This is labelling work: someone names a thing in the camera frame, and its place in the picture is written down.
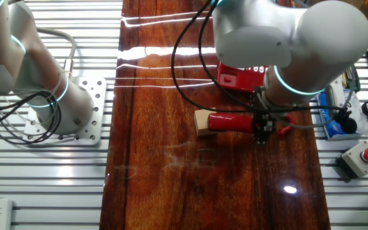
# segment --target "wooden table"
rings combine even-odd
[[[329,229],[313,130],[273,135],[265,146],[250,134],[196,136],[197,108],[174,88],[170,58],[202,5],[123,3],[100,229]],[[197,103],[228,109],[231,102],[206,80],[198,60],[201,24],[181,42],[176,76]],[[212,22],[203,47],[216,75]],[[312,124],[309,111],[294,117]]]

